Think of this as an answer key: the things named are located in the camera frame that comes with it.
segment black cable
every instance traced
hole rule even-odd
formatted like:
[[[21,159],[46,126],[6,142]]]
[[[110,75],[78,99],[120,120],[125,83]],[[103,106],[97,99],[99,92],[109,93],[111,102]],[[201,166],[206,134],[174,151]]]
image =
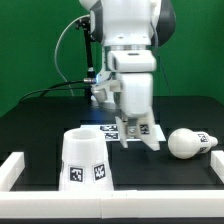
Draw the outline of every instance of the black cable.
[[[77,88],[72,88],[72,89],[76,89],[76,90],[85,90],[85,89],[88,89],[89,87],[77,87]],[[20,100],[19,100],[19,103],[22,103],[28,96],[30,95],[33,95],[33,94],[36,94],[36,93],[41,93],[41,92],[50,92],[50,91],[66,91],[66,90],[70,90],[71,88],[69,89],[40,89],[40,90],[36,90],[36,91],[33,91],[33,92],[30,92],[28,94],[26,94],[25,96],[23,96]]]
[[[168,91],[169,91],[169,95],[172,96],[172,91],[171,91],[171,88],[170,88],[169,80],[168,80],[168,77],[167,77],[167,74],[166,74],[166,71],[165,71],[165,68],[164,68],[161,57],[159,58],[159,62],[160,62],[160,67],[162,68],[164,79],[166,81],[166,85],[167,85],[167,88],[168,88]]]
[[[58,84],[55,84],[49,88],[46,89],[46,91],[43,91],[39,97],[43,97],[45,96],[48,92],[49,92],[49,89],[55,89],[55,88],[58,88],[58,87],[62,87],[62,86],[69,86],[69,85],[72,85],[72,84],[78,84],[78,83],[83,83],[82,80],[79,80],[79,81],[68,81],[68,82],[62,82],[62,83],[58,83]]]
[[[166,71],[165,71],[165,68],[164,68],[161,56],[159,55],[159,37],[158,37],[158,33],[157,33],[157,30],[154,27],[153,23],[151,23],[151,27],[152,27],[152,30],[153,30],[154,36],[155,36],[155,48],[154,48],[154,51],[153,51],[153,55],[154,55],[154,57],[158,57],[159,58],[160,67],[162,68],[163,76],[164,76],[164,79],[166,81],[166,85],[167,85],[167,88],[168,88],[168,91],[169,91],[169,95],[172,96],[169,80],[168,80],[168,77],[167,77],[167,74],[166,74]]]

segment white cup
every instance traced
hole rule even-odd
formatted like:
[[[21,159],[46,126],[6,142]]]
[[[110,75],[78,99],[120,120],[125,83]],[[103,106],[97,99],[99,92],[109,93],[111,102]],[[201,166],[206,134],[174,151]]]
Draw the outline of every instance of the white cup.
[[[112,191],[104,133],[78,128],[64,134],[59,191]]]

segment white ball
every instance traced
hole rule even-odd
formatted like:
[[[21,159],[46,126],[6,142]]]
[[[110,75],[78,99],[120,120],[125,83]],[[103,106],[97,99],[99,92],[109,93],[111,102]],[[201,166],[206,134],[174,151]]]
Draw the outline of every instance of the white ball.
[[[189,129],[181,128],[174,131],[168,140],[170,152],[180,159],[189,159],[199,150],[200,141],[195,133]]]

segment white toy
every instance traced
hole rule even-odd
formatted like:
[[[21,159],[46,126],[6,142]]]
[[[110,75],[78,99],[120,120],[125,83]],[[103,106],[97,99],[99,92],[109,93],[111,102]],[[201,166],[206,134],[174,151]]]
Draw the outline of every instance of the white toy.
[[[174,131],[168,140],[170,152],[179,159],[189,159],[197,153],[207,153],[218,140],[205,132],[193,132],[186,128]]]

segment white border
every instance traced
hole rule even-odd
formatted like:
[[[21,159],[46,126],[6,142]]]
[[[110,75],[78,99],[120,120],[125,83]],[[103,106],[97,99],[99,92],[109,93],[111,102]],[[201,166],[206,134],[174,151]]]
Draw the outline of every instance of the white border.
[[[0,174],[3,174],[4,170],[9,171],[9,167],[11,171],[6,175],[7,178],[3,179],[13,179],[15,182],[24,168],[23,153],[13,153],[0,168]],[[0,219],[224,217],[223,190],[107,192],[91,192],[91,190],[7,192],[9,188],[5,190],[6,192],[0,192]]]

